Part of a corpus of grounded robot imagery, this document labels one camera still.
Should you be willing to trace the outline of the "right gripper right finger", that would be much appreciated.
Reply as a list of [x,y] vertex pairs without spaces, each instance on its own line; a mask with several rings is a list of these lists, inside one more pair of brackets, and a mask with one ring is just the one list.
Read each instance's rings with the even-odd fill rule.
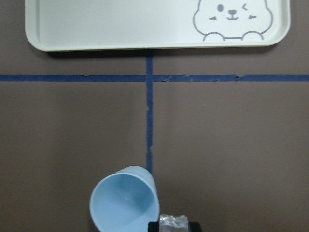
[[189,232],[201,232],[201,225],[198,222],[189,222]]

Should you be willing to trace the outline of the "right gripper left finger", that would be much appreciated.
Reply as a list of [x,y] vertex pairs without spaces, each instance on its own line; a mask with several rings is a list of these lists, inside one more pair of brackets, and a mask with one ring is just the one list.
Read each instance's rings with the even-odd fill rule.
[[148,232],[159,232],[159,222],[149,222]]

